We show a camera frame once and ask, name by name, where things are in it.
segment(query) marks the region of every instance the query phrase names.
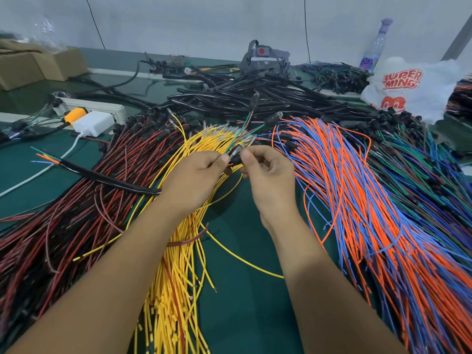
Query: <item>left hand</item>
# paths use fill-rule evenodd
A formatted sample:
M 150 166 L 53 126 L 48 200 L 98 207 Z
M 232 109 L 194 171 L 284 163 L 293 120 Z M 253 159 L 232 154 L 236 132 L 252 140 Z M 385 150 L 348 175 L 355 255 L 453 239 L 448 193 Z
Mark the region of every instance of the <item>left hand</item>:
M 157 199 L 184 219 L 208 199 L 228 161 L 228 154 L 217 151 L 190 154 L 167 176 Z

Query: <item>gray device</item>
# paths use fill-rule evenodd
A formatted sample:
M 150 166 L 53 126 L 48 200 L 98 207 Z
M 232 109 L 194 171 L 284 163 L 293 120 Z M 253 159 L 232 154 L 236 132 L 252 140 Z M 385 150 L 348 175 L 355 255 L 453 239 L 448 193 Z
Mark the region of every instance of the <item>gray device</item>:
M 252 40 L 249 42 L 248 50 L 239 64 L 239 69 L 248 73 L 255 71 L 263 73 L 263 70 L 265 70 L 269 74 L 292 79 L 294 77 L 290 69 L 289 57 L 290 53 L 287 51 L 260 45 L 257 40 Z

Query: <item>plastic bottle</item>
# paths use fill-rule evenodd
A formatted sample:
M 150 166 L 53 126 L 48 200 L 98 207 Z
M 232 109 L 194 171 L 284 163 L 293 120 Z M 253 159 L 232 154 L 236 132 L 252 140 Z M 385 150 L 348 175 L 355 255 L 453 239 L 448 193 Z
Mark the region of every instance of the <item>plastic bottle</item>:
M 360 68 L 366 69 L 369 72 L 372 72 L 377 64 L 379 58 L 382 55 L 383 49 L 385 47 L 385 35 L 388 31 L 388 27 L 393 23 L 393 19 L 384 18 L 382 20 L 382 26 L 379 29 L 379 34 L 375 39 L 374 43 L 367 49 L 362 57 Z

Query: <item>fingernail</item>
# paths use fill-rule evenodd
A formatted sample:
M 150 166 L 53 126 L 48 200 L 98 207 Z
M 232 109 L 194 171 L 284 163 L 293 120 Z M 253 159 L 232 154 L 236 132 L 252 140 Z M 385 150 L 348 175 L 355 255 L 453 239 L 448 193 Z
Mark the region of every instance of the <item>fingernail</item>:
M 249 150 L 244 149 L 244 150 L 241 152 L 241 159 L 247 159 L 247 158 L 249 158 L 249 155 L 250 155 Z

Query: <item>white charger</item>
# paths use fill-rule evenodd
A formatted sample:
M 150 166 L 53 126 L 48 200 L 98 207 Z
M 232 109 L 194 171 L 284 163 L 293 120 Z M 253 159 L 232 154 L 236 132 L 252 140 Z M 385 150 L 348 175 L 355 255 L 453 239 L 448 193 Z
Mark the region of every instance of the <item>white charger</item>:
M 99 136 L 114 124 L 115 119 L 110 113 L 93 110 L 72 123 L 72 127 L 83 136 Z

